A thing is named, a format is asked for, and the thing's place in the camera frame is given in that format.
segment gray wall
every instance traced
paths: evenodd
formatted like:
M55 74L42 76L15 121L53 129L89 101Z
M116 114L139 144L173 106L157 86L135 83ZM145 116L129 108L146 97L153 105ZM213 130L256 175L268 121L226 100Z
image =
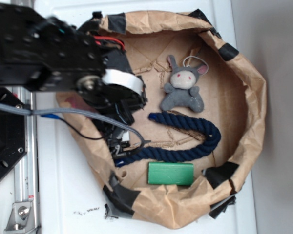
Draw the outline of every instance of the gray wall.
M293 0L231 0L238 49L268 82L263 152L252 170L259 234L293 234Z

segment gray cable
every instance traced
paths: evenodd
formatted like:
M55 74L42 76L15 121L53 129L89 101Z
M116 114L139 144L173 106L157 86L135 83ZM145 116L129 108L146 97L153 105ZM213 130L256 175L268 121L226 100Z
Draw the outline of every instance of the gray cable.
M0 111L9 112L16 115L22 115L22 116L41 116L41 115L47 115L47 114L54 114L54 113L73 113L73 114L80 114L84 115L89 118L97 119L106 123L110 123L112 125L115 125L117 127L120 127L124 130L128 130L133 132L137 135L137 137L141 140L141 143L144 144L145 140L142 137L142 135L135 130L134 128L131 128L123 123L120 123L112 118L100 115L98 113L93 113L90 111L84 111L80 109L74 109L74 108L53 108L53 109L44 109L44 110L27 110L27 109L20 109L13 106L8 106L5 104L0 103Z

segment red wire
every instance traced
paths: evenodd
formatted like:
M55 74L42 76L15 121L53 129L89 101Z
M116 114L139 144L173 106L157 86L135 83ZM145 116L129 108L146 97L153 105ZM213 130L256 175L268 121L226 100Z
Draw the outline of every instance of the red wire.
M112 38L112 37L107 37L107 36L93 36L94 39L96 40L112 40L114 42L117 42L121 47L122 47L122 50L125 50L125 45L122 41L116 39L116 38Z

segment plush toy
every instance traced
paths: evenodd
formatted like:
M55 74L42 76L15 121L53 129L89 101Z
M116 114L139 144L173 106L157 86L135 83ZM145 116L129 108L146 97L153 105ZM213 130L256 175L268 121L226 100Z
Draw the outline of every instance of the plush toy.
M199 94L199 87L194 85L198 81L199 76L207 72L208 66L201 64L195 68L178 67L173 55L169 55L167 59L172 72L170 83L164 85L164 91L167 95L162 101L160 108L163 111L168 111L175 106L185 106L195 112L202 112L204 103Z

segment black tape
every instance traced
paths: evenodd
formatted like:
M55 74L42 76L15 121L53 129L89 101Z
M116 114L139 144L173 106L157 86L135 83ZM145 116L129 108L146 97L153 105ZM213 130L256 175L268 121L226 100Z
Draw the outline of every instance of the black tape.
M85 23L82 24L82 26L79 27L78 31L87 33L90 31L98 31L99 25L101 23L102 13L101 11L95 11L92 12L92 18Z
M229 183L232 187L230 195L232 195L232 194L236 194L236 191L235 191L233 182L230 178L238 167L239 167L238 164L235 164L233 162L226 162L224 163L224 165L220 167L210 167L203 170L203 175L209 181L213 189L217 188L224 181L229 180ZM212 204L210 206L212 211L209 213L209 215L212 218L217 218L221 212L226 211L227 206L235 204L235 200L236 198L233 196L230 199L228 199L226 202L222 200L220 202Z
M213 205L211 205L211 209L212 211L209 212L209 216L216 219L220 213L222 212L226 212L226 209L229 205L234 205L235 204L235 201L236 201L236 197L233 196L231 198L229 198L226 202L224 202L223 204L221 204L223 201L220 201L218 203L215 203Z
M238 167L238 164L235 164L233 162L226 162L220 167L210 167L203 170L203 175L209 181L213 189L215 189L222 182L230 179Z
M224 61L230 61L239 54L239 51L229 43L226 43L218 50L218 53Z
M191 17L194 17L194 18L197 18L197 19L204 20L205 22L207 22L210 25L212 25L212 23L208 20L208 18L206 17L206 15L200 9L197 9L197 10L191 12L188 16L191 16ZM213 33L214 35L216 35L218 38L221 38L221 35L217 32L217 30L214 27L212 27L210 29L210 31L211 31L211 33Z
M108 29L109 30L111 30L113 32L125 34L125 32L126 32L125 13L120 13L117 15L108 15L107 18L108 18Z
M130 190L120 185L114 173L111 174L109 183L113 188L112 192L107 186L103 187L107 201L107 216L132 218L134 214L132 205L140 191Z

